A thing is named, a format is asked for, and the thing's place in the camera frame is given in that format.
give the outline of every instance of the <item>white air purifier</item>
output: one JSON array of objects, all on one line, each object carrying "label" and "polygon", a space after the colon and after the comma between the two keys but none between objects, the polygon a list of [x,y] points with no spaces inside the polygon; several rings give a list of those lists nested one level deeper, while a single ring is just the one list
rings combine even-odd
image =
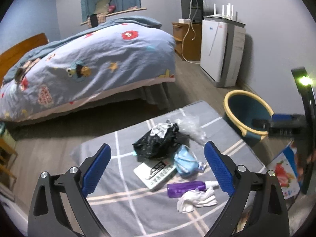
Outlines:
[{"label": "white air purifier", "polygon": [[244,24],[204,17],[201,68],[216,87],[235,86],[244,51]]}]

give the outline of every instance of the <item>wooden cabinet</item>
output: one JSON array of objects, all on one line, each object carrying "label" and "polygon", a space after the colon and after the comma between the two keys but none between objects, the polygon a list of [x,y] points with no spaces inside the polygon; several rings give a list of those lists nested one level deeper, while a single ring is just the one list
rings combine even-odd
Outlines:
[{"label": "wooden cabinet", "polygon": [[174,48],[176,53],[183,59],[183,55],[188,61],[199,61],[201,58],[201,43],[202,43],[202,24],[192,24],[195,31],[190,27],[190,31],[184,39],[185,34],[188,31],[188,24],[173,22],[173,37],[176,40],[176,47]]}]

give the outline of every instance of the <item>white bottle cap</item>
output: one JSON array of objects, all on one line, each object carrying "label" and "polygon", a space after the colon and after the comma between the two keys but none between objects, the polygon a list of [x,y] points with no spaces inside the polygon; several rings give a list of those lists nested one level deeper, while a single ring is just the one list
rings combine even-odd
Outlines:
[{"label": "white bottle cap", "polygon": [[205,181],[205,190],[209,189],[210,187],[218,186],[217,181]]}]

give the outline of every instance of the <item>black bag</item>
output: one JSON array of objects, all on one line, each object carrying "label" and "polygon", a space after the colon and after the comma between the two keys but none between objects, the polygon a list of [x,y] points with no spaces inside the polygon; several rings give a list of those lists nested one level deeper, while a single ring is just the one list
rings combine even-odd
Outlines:
[{"label": "black bag", "polygon": [[138,156],[150,160],[170,157],[179,147],[176,136],[178,132],[179,127],[175,123],[157,124],[133,143],[134,150]]}]

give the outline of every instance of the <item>wooden headboard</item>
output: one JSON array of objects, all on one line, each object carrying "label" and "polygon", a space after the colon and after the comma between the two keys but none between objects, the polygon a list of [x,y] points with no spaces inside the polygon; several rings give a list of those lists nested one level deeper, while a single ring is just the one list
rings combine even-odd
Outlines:
[{"label": "wooden headboard", "polygon": [[33,37],[30,37],[15,46],[11,47],[9,50],[5,51],[0,55],[0,83],[7,73],[7,71],[14,66],[20,58],[23,57],[28,51],[39,47],[41,45],[47,44],[48,40],[44,33],[40,33]]}]

